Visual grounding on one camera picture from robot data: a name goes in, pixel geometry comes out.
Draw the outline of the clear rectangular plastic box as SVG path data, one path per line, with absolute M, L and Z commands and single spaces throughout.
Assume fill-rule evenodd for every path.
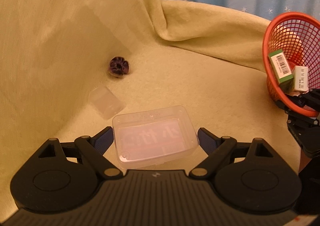
M 188 157 L 199 145 L 183 106 L 116 115 L 112 127 L 117 159 L 124 169 Z

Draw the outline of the long white pink box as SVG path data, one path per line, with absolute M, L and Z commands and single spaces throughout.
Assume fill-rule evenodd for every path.
M 292 71 L 292 90 L 306 93 L 309 91 L 309 68 L 296 65 Z

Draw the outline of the green white medicine box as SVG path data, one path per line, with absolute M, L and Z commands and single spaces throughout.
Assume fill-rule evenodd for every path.
M 287 91 L 293 81 L 293 74 L 289 62 L 283 50 L 277 50 L 268 54 L 272 70 L 282 91 Z

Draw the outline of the orange plastic mesh basket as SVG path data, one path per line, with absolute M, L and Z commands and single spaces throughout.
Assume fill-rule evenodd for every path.
M 298 114 L 317 117 L 318 110 L 289 98 L 285 77 L 296 66 L 307 67 L 309 88 L 319 89 L 319 20 L 301 12 L 280 14 L 265 31 L 262 57 L 270 98 Z

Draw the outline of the clear plastic cup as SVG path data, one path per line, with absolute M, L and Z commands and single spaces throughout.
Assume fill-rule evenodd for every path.
M 125 104 L 106 86 L 100 86 L 92 90 L 89 93 L 88 102 L 106 120 L 117 115 L 125 107 Z

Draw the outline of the dark brown hair scrunchie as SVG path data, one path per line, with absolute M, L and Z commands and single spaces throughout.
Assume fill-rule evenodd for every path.
M 130 65 L 125 58 L 116 56 L 110 60 L 108 73 L 115 77 L 123 77 L 130 72 Z

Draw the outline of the yellow-green blanket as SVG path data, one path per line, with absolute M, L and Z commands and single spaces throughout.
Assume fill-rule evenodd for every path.
M 100 86 L 125 113 L 181 105 L 195 128 L 264 138 L 297 171 L 300 148 L 266 89 L 268 24 L 185 0 L 1 0 L 1 220 L 17 209 L 13 175 L 48 138 L 111 125 L 88 102 Z M 116 56 L 123 77 L 108 73 Z

